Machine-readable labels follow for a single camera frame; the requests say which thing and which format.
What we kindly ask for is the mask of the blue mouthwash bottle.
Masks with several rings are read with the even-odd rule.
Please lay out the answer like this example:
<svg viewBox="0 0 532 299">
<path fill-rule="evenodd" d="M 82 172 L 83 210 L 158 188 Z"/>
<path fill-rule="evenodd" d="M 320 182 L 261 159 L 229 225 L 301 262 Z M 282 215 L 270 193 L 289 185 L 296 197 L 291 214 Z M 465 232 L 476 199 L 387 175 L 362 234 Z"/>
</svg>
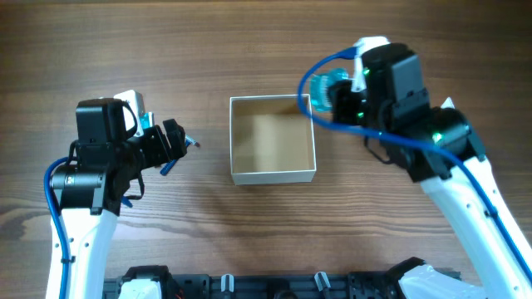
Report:
<svg viewBox="0 0 532 299">
<path fill-rule="evenodd" d="M 329 112 L 332 110 L 332 102 L 328 96 L 328 88 L 339 81 L 349 79 L 349 75 L 344 68 L 335 68 L 321 74 L 312 74 L 310 81 L 311 103 L 317 112 Z"/>
</svg>

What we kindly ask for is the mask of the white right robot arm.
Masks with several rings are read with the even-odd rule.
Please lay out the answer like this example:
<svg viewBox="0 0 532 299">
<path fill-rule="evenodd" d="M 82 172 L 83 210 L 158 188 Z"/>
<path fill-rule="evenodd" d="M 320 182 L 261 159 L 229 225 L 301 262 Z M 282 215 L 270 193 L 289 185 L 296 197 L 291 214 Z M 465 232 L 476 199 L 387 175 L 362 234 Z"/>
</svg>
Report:
<svg viewBox="0 0 532 299">
<path fill-rule="evenodd" d="M 417 54 L 401 43 L 356 45 L 335 54 L 353 74 L 330 75 L 324 98 L 332 130 L 377 140 L 385 164 L 404 169 L 440 209 L 479 286 L 407 262 L 390 278 L 405 298 L 528 298 L 531 247 L 495 182 L 485 146 L 452 105 L 432 106 Z"/>
</svg>

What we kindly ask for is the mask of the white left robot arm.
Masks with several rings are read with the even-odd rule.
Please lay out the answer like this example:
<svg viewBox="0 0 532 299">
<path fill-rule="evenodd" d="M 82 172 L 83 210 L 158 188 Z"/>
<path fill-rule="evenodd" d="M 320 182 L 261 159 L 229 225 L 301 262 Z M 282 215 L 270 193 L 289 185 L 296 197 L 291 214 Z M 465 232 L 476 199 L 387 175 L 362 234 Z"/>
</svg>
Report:
<svg viewBox="0 0 532 299">
<path fill-rule="evenodd" d="M 121 205 L 134 200 L 131 181 L 142 171 L 187 153 L 185 130 L 173 119 L 139 134 L 126 125 L 131 106 L 119 99 L 83 100 L 76 107 L 78 137 L 67 157 L 43 178 L 51 214 L 52 258 L 48 298 L 99 298 Z"/>
</svg>

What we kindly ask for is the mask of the white cardboard box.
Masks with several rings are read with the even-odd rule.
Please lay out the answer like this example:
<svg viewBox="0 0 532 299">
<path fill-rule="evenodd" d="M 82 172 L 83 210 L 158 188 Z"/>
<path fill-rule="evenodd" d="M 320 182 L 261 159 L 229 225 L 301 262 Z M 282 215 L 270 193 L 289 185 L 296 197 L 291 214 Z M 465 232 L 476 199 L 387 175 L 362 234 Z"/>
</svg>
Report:
<svg viewBox="0 0 532 299">
<path fill-rule="evenodd" d="M 310 183 L 317 171 L 313 122 L 296 95 L 231 97 L 229 148 L 236 185 Z"/>
</svg>

